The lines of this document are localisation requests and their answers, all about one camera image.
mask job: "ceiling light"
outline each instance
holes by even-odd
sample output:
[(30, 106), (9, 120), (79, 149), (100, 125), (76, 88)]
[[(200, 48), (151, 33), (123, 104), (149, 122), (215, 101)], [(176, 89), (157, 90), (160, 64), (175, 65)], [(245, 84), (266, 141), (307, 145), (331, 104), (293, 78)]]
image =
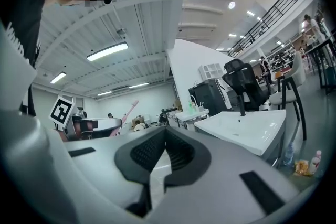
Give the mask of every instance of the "ceiling light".
[(102, 92), (102, 93), (97, 94), (97, 96), (101, 96), (101, 95), (105, 95), (105, 94), (109, 94), (109, 93), (112, 93), (112, 91)]
[(50, 83), (54, 84), (55, 82), (59, 81), (61, 78), (65, 77), (66, 73), (61, 72), (57, 77), (55, 77), (53, 80), (51, 80)]
[(128, 49), (128, 45), (127, 45), (126, 42), (123, 42), (123, 43), (116, 44), (116, 45), (110, 46), (108, 48), (105, 48), (103, 50), (99, 50), (99, 51), (89, 55), (87, 57), (87, 59), (92, 62), (92, 61), (97, 60), (97, 59), (99, 59), (101, 57), (104, 57), (106, 55), (113, 54), (117, 51), (125, 50), (125, 49)]
[(236, 6), (236, 2), (231, 1), (231, 2), (229, 3), (229, 9), (233, 9), (235, 6)]
[(143, 83), (143, 84), (139, 84), (139, 85), (135, 85), (135, 86), (130, 86), (129, 88), (135, 88), (135, 87), (140, 87), (140, 86), (144, 86), (144, 85), (147, 85), (149, 84), (149, 82), (146, 82), (146, 83)]

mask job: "floor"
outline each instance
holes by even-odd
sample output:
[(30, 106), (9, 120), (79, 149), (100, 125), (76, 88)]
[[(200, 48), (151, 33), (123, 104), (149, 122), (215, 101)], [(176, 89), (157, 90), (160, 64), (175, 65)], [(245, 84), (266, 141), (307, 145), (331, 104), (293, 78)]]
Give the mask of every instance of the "floor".
[[(280, 166), (279, 170), (298, 188), (303, 191), (310, 185), (317, 183), (323, 176), (332, 157), (336, 142), (336, 91), (326, 96), (325, 91), (320, 89), (319, 77), (310, 73), (305, 83), (299, 88), (303, 109), (305, 111), (307, 140), (303, 141), (302, 126), (297, 121), (295, 110), (292, 104), (286, 106), (286, 131), (284, 149), (290, 141), (293, 141), (295, 160), (310, 161), (317, 150), (322, 151), (321, 163), (313, 177), (296, 176), (294, 165)], [(163, 179), (171, 173), (169, 157), (166, 153), (162, 155), (151, 174), (151, 194), (153, 207), (162, 199)]]

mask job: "black metal railing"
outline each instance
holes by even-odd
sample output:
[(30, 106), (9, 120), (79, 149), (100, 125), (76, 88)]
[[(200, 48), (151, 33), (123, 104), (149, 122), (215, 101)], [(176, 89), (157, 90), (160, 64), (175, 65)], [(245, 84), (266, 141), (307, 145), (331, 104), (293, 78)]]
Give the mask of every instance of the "black metal railing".
[(244, 49), (251, 46), (272, 25), (274, 25), (298, 0), (277, 0), (269, 11), (258, 21), (233, 48), (228, 52), (231, 57), (236, 57)]

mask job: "black rubber pad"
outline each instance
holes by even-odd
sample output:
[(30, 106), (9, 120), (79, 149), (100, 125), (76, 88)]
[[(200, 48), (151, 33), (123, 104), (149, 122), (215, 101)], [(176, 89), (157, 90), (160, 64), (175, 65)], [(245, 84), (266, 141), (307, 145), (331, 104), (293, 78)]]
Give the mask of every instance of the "black rubber pad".
[(75, 150), (75, 151), (69, 151), (69, 155), (71, 158), (85, 155), (91, 152), (95, 152), (96, 150), (93, 147), (86, 147), (86, 148), (81, 148), (80, 150)]
[(240, 177), (267, 215), (285, 204), (254, 171), (240, 174)]

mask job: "pink object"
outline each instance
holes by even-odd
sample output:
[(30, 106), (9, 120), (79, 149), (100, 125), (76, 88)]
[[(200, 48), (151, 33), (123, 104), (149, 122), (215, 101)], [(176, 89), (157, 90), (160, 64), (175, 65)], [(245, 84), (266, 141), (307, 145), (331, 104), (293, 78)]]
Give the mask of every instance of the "pink object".
[[(136, 100), (136, 101), (132, 104), (132, 107), (131, 107), (130, 111), (127, 112), (127, 114), (126, 114), (124, 117), (122, 117), (122, 119), (121, 119), (121, 122), (122, 122), (122, 123), (124, 123), (124, 122), (127, 120), (128, 115), (132, 112), (132, 110), (136, 107), (136, 105), (137, 105), (138, 103), (139, 103), (139, 101)], [(120, 127), (117, 128), (117, 129), (114, 129), (114, 130), (111, 132), (110, 136), (116, 136), (117, 133), (118, 133), (118, 131), (119, 131), (119, 129), (120, 129)]]

